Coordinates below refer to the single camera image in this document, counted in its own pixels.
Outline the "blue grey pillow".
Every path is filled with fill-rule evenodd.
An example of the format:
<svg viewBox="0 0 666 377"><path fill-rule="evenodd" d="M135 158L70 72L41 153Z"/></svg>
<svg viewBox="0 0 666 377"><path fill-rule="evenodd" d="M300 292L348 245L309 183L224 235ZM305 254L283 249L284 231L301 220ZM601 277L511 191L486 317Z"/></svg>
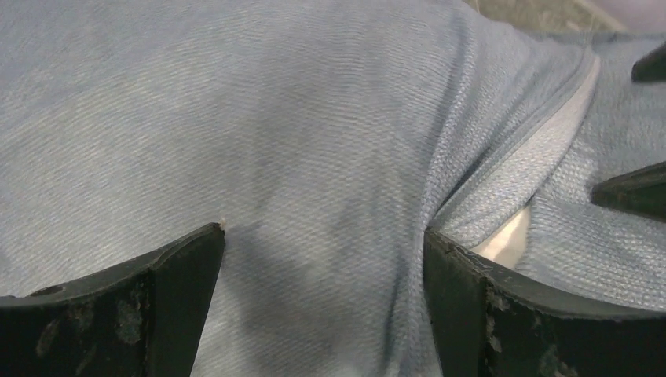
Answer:
<svg viewBox="0 0 666 377"><path fill-rule="evenodd" d="M420 269L522 210L517 270L665 307L665 227L591 205L665 158L662 35L461 1L4 1L1 293L225 218L196 376L436 376Z"/></svg>

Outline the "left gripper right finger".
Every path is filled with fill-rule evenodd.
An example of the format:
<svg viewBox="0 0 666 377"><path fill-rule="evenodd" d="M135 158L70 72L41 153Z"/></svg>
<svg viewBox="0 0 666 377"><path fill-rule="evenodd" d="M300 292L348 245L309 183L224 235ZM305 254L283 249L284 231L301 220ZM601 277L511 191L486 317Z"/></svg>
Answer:
<svg viewBox="0 0 666 377"><path fill-rule="evenodd" d="M549 287L433 230L423 257L446 376L665 376L663 313Z"/></svg>

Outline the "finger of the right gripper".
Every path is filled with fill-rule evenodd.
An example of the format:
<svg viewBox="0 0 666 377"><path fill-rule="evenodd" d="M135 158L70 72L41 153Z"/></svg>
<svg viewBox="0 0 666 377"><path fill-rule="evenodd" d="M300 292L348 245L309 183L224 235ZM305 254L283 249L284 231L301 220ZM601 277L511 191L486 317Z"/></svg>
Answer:
<svg viewBox="0 0 666 377"><path fill-rule="evenodd" d="M631 80L632 82L665 82L665 66L666 45L662 44L633 64Z"/></svg>
<svg viewBox="0 0 666 377"><path fill-rule="evenodd" d="M600 182L591 190L597 206L665 222L665 162Z"/></svg>

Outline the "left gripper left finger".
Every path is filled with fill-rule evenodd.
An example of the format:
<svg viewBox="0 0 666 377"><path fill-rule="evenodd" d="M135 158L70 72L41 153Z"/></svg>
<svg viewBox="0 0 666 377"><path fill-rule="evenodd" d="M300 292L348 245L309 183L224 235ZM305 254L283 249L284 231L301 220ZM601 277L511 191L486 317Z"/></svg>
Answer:
<svg viewBox="0 0 666 377"><path fill-rule="evenodd" d="M89 276L2 297L2 375L190 375L224 249L210 223Z"/></svg>

